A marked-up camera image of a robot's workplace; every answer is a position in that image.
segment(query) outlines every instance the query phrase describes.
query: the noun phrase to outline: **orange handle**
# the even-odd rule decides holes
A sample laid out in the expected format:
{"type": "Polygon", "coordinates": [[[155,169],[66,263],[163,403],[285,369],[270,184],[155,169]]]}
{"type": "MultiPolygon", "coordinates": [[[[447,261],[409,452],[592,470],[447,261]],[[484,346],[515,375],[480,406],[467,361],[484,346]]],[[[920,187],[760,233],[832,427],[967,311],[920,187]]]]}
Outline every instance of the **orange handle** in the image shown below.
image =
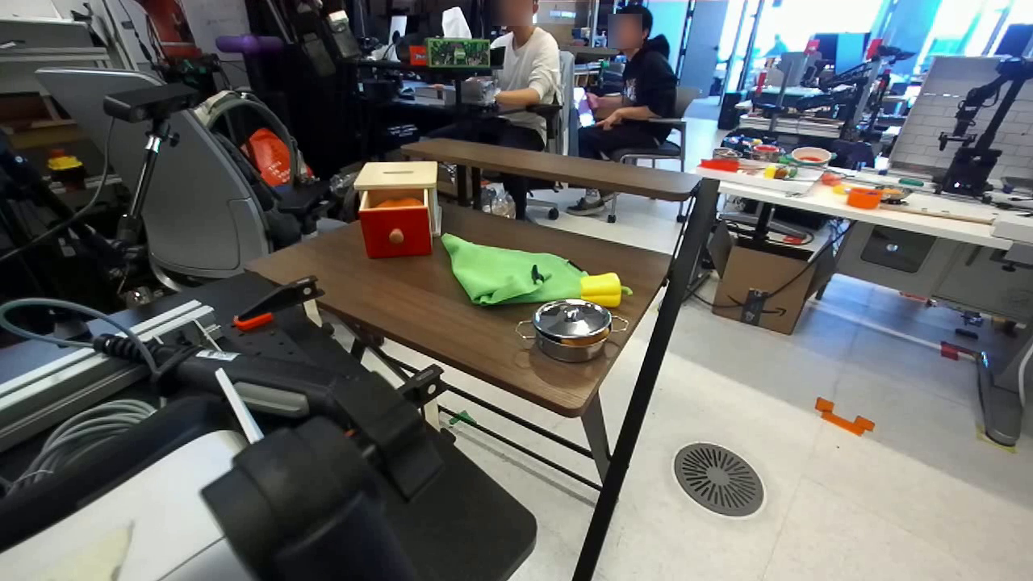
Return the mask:
{"type": "Polygon", "coordinates": [[[249,316],[249,321],[234,316],[234,328],[238,328],[238,332],[255,332],[255,328],[266,328],[266,327],[270,327],[270,312],[257,312],[257,316],[249,316]]]}
{"type": "Polygon", "coordinates": [[[840,414],[837,414],[837,403],[826,400],[826,396],[816,396],[816,400],[812,400],[812,410],[816,410],[826,424],[843,427],[843,428],[853,431],[853,436],[864,436],[864,431],[875,428],[875,424],[871,424],[870,415],[857,415],[857,420],[840,415],[840,414]]]}

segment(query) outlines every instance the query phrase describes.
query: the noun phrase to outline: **white floor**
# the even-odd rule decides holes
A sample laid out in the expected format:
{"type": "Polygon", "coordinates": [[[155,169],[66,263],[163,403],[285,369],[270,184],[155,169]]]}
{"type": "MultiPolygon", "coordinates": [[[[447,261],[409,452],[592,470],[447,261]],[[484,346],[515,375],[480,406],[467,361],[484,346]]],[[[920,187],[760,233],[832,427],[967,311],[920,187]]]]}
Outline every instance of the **white floor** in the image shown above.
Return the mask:
{"type": "MultiPolygon", "coordinates": [[[[561,215],[553,227],[669,253],[674,205],[619,196],[612,227],[592,215],[561,215]]],[[[837,276],[831,295],[810,304],[795,337],[709,316],[704,301],[681,308],[597,579],[1033,579],[1030,424],[1016,449],[996,449],[979,428],[974,365],[948,361],[880,327],[937,343],[948,340],[961,316],[849,276],[837,276]],[[837,400],[847,415],[875,420],[875,431],[853,436],[824,424],[816,396],[837,400]],[[766,507],[730,521],[684,496],[673,469],[692,442],[717,442],[751,461],[766,482],[766,507]]],[[[609,442],[648,332],[651,321],[641,321],[605,385],[609,442]]],[[[581,439],[579,424],[458,370],[448,378],[581,439]]],[[[595,475],[583,458],[477,406],[456,396],[447,403],[595,475]]],[[[595,493],[471,428],[456,431],[540,521],[537,553],[514,579],[571,579],[595,493]]]]}

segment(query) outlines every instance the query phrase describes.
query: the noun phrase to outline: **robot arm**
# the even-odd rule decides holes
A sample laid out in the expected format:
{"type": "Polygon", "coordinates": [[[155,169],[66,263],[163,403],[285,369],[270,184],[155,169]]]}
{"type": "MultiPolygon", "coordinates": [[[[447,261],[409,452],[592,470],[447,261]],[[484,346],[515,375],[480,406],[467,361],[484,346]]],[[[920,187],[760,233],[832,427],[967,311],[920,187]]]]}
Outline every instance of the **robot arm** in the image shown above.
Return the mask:
{"type": "Polygon", "coordinates": [[[952,133],[939,133],[939,147],[945,147],[945,143],[964,143],[972,140],[967,128],[979,117],[979,111],[989,103],[989,100],[996,100],[1000,97],[1000,88],[1005,84],[1024,84],[1033,78],[1033,62],[1016,62],[1016,59],[1006,59],[996,66],[996,78],[980,84],[980,88],[972,88],[957,113],[957,126],[952,133]]]}
{"type": "Polygon", "coordinates": [[[994,78],[990,84],[980,84],[980,88],[972,88],[957,113],[957,128],[945,134],[939,133],[939,152],[945,147],[945,143],[961,143],[967,140],[967,126],[974,124],[979,111],[989,103],[989,100],[996,100],[1005,88],[1005,78],[994,78]]]}

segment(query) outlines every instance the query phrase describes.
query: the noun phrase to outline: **small red toy box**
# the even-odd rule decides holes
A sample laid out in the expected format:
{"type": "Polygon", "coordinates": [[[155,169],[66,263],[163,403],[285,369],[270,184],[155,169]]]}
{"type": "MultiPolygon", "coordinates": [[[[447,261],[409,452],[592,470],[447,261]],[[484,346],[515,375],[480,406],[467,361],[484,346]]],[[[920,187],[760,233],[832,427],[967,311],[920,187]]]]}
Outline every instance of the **small red toy box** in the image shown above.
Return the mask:
{"type": "Polygon", "coordinates": [[[373,160],[356,176],[368,257],[430,255],[435,166],[373,160]]]}

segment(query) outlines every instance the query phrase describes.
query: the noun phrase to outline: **table leg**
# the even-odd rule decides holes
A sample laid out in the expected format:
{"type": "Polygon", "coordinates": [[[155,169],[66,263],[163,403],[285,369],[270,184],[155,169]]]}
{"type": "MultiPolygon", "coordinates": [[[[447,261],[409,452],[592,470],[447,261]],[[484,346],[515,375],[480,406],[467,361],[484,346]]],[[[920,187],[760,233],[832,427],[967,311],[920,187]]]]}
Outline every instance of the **table leg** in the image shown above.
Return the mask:
{"type": "Polygon", "coordinates": [[[471,169],[471,202],[476,210],[484,210],[484,201],[480,201],[480,171],[471,169]]]}
{"type": "Polygon", "coordinates": [[[669,290],[662,297],[662,308],[660,308],[660,316],[654,316],[654,327],[651,327],[651,337],[647,346],[647,359],[641,359],[641,369],[639,369],[639,378],[634,387],[634,400],[626,403],[624,424],[617,431],[617,444],[609,456],[605,489],[599,489],[599,499],[592,513],[589,537],[583,537],[583,544],[579,556],[576,581],[592,581],[595,564],[599,563],[605,538],[606,538],[609,521],[617,513],[619,487],[624,487],[626,469],[634,461],[634,452],[635,452],[647,414],[648,414],[660,369],[666,361],[681,304],[689,297],[692,280],[697,276],[701,255],[708,253],[708,239],[712,233],[717,181],[701,181],[692,195],[697,196],[697,202],[695,202],[692,219],[681,227],[681,236],[678,236],[678,246],[673,255],[669,290]]]}
{"type": "Polygon", "coordinates": [[[1030,350],[1033,350],[1033,332],[1026,328],[1016,340],[1016,350],[1012,359],[1000,365],[990,361],[989,356],[979,356],[979,403],[980,403],[980,428],[989,439],[996,444],[1016,444],[1024,436],[1024,395],[1020,387],[1030,392],[1030,350]]]}
{"type": "Polygon", "coordinates": [[[609,470],[609,436],[606,436],[606,420],[605,420],[605,403],[599,396],[592,396],[583,415],[581,415],[589,449],[595,458],[595,469],[599,470],[599,482],[606,482],[609,470]]]}
{"type": "Polygon", "coordinates": [[[751,246],[757,247],[768,246],[772,214],[775,214],[772,202],[760,202],[760,215],[757,215],[757,227],[751,227],[751,246]]]}
{"type": "Polygon", "coordinates": [[[458,205],[471,205],[471,171],[465,166],[456,166],[456,196],[458,205]]]}

